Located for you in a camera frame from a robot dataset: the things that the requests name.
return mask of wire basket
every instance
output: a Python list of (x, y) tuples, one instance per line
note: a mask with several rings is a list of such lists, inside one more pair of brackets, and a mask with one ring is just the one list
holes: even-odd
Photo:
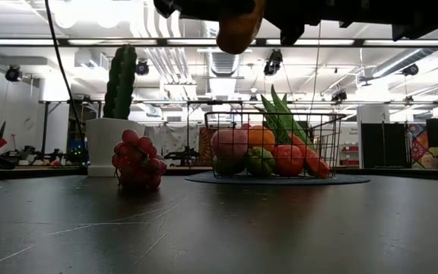
[(208, 112), (214, 177), (332, 178), (344, 114)]

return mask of ceiling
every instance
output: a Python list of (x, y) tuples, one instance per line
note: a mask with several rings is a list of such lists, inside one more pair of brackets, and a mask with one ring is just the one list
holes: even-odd
[[(130, 23), (136, 19), (135, 5), (141, 0), (114, 1), (112, 10), (108, 10), (106, 17), (112, 14), (119, 15), (119, 23), (116, 27), (101, 27), (96, 20), (87, 16), (80, 18), (73, 27), (64, 29), (57, 26), (58, 37), (134, 37), (130, 31)], [(90, 1), (80, 0), (88, 8), (85, 13), (100, 16), (100, 12), (94, 7), (87, 5)], [(155, 14), (154, 25), (159, 29), (159, 15)], [(180, 20), (179, 30), (183, 37), (203, 37), (204, 31), (200, 21)], [(46, 21), (44, 4), (42, 1), (28, 0), (0, 0), (0, 37), (49, 37), (49, 27)], [(278, 39), (280, 31), (267, 21), (262, 22), (257, 37)], [(306, 27), (303, 38), (370, 38), (389, 39), (391, 38), (391, 26), (379, 24), (358, 24), (354, 23), (346, 29), (338, 27), (338, 22), (323, 21), (319, 26)], [(74, 82), (81, 83), (79, 93), (89, 94), (94, 98), (103, 98), (106, 92), (108, 80), (106, 71), (84, 68), (75, 65), (75, 53), (77, 48), (61, 48), (62, 61), (66, 72)], [(98, 51), (108, 58), (112, 58), (116, 48), (97, 48)], [(207, 53), (198, 53), (197, 48), (187, 47), (185, 57), (187, 66), (196, 82), (196, 94), (202, 95), (210, 91), (211, 75), (208, 69)], [(251, 89), (255, 88), (257, 93), (267, 94), (272, 84), (281, 93), (293, 94), (295, 99), (311, 100), (315, 91), (316, 100), (319, 95), (330, 96), (329, 90), (334, 84), (343, 78), (351, 79), (342, 85), (349, 97), (348, 100), (357, 98), (356, 90), (364, 87), (356, 84), (355, 74), (359, 74), (359, 68), (376, 67), (394, 56), (403, 53), (406, 49), (389, 48), (281, 48), (283, 54), (283, 65), (279, 72), (273, 77), (265, 77), (263, 68), (265, 60), (271, 53), (271, 48), (251, 48), (247, 53), (240, 56), (240, 65), (235, 76), (237, 80), (233, 86), (235, 94), (249, 96)], [(141, 48), (137, 49), (138, 58), (147, 58), (147, 54)], [(3, 57), (44, 57), (49, 60), (49, 65), (38, 69), (29, 69), (33, 77), (45, 78), (48, 74), (59, 73), (55, 58), (55, 51), (48, 48), (24, 48), (24, 47), (0, 47), (0, 58)], [(153, 64), (150, 65), (150, 73), (146, 76), (139, 76), (136, 79), (137, 88), (160, 87), (161, 75)], [(404, 77), (403, 75), (389, 75), (387, 77), (372, 81), (375, 86), (383, 86), (388, 89), (388, 96), (401, 100), (406, 94), (413, 94), (416, 91), (433, 87), (438, 84), (438, 52), (417, 62), (420, 69), (418, 75)], [(427, 94), (426, 99), (436, 100), (438, 92)]]

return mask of orange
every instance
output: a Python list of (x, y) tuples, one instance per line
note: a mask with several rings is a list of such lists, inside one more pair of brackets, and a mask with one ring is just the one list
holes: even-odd
[(246, 130), (248, 135), (248, 147), (263, 147), (267, 151), (273, 152), (275, 148), (275, 135), (270, 129), (264, 126), (253, 126)]

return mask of white planter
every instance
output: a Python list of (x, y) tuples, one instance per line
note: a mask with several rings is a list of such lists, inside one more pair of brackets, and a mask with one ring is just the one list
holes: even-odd
[(125, 129), (134, 129), (140, 136), (144, 126), (123, 119), (99, 118), (86, 121), (87, 148), (90, 166), (89, 177), (113, 177), (115, 168), (111, 164), (114, 146), (121, 141)]

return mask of table surface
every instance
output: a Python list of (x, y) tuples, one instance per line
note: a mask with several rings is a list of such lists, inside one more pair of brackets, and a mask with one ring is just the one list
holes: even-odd
[(438, 273), (438, 181), (0, 181), (0, 273)]

